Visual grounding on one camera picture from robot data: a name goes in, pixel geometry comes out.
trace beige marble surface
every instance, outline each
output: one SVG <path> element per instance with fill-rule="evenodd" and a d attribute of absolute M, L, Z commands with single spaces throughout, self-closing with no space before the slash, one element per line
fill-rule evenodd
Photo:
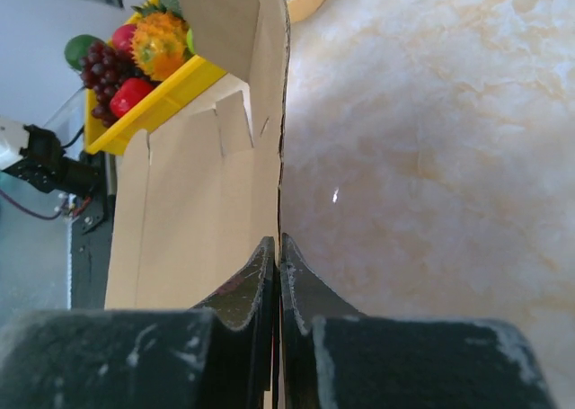
<path fill-rule="evenodd" d="M 310 264 L 369 314 L 509 320 L 575 407 L 575 0 L 328 0 L 292 38 Z"/>

